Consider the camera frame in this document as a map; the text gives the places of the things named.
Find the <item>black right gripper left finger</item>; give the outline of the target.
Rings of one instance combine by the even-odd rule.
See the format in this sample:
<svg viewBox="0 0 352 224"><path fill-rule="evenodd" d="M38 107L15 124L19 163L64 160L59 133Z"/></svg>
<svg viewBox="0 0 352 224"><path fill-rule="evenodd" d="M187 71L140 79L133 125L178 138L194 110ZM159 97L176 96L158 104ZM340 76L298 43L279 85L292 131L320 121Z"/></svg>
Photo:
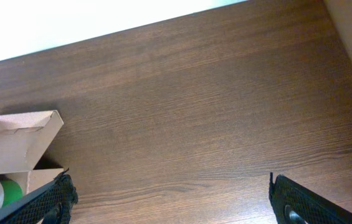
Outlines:
<svg viewBox="0 0 352 224"><path fill-rule="evenodd" d="M63 171L53 181L0 208L0 224L68 224L77 202L72 179Z"/></svg>

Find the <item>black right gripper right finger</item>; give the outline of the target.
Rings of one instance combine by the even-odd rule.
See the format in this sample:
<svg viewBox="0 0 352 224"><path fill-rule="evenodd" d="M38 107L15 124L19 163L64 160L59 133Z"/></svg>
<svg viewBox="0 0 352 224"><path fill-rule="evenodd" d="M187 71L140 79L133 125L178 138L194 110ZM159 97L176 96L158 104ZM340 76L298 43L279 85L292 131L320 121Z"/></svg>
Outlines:
<svg viewBox="0 0 352 224"><path fill-rule="evenodd" d="M269 200L281 224L351 224L352 213L293 180L270 173Z"/></svg>

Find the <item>green tape roll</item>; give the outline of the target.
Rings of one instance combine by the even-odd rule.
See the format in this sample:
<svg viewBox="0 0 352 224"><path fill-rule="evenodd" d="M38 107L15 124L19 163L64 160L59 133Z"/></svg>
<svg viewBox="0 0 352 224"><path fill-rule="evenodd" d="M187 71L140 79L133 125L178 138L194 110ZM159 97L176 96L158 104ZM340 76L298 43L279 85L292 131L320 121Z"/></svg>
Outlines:
<svg viewBox="0 0 352 224"><path fill-rule="evenodd" d="M9 205L23 197L22 189L19 184L11 179L0 180L4 192L2 207Z"/></svg>

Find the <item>brown cardboard box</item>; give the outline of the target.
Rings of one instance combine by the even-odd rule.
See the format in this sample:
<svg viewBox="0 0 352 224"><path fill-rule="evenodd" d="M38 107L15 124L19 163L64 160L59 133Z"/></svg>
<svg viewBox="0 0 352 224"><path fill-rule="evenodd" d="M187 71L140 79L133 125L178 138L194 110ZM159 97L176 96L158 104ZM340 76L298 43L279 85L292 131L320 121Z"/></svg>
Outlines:
<svg viewBox="0 0 352 224"><path fill-rule="evenodd" d="M52 181L63 168L36 165L63 125L56 110L0 115L0 175L17 182L24 195Z"/></svg>

